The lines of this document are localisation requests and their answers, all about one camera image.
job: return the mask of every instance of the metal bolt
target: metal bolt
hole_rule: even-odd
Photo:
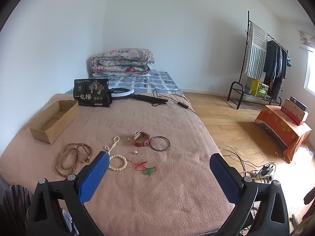
[[[67,178],[68,178],[69,181],[72,181],[72,180],[75,180],[75,179],[76,179],[76,175],[71,174],[71,175],[69,175]]]
[[[245,176],[245,177],[244,177],[244,181],[245,181],[246,183],[251,183],[253,180],[252,180],[251,177]]]
[[[276,186],[279,186],[280,185],[280,182],[278,180],[274,180],[273,183],[276,185]]]
[[[40,184],[43,184],[46,182],[46,179],[45,178],[41,178],[39,181],[38,181]]]

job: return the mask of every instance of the orange tablecloth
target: orange tablecloth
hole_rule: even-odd
[[[283,152],[286,163],[292,161],[293,155],[300,146],[306,146],[312,131],[306,123],[296,125],[289,116],[281,111],[280,106],[266,106],[256,120],[263,121],[287,146]]]

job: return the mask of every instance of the potted plant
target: potted plant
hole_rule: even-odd
[[[252,88],[251,87],[249,87],[249,86],[247,86],[247,84],[245,85],[245,87],[244,87],[244,92],[246,93],[246,94],[251,94],[252,93]]]

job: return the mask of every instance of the wooden floor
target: wooden floor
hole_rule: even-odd
[[[300,147],[293,162],[286,164],[281,144],[265,129],[264,124],[254,122],[259,109],[240,107],[236,110],[236,106],[231,101],[227,102],[225,97],[189,92],[184,94],[219,148],[232,146],[243,160],[258,166],[276,161],[278,154],[274,178],[281,183],[289,216],[294,213],[301,221],[308,208],[303,198],[315,186],[314,152],[311,151],[314,149],[311,146],[309,149]],[[232,152],[228,147],[221,149],[223,155]],[[243,174],[241,163],[236,157],[224,158]],[[245,163],[245,166],[249,171],[257,169],[249,163]]]

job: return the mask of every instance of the black package bag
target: black package bag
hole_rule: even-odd
[[[73,97],[81,106],[109,107],[112,103],[108,79],[74,80]]]

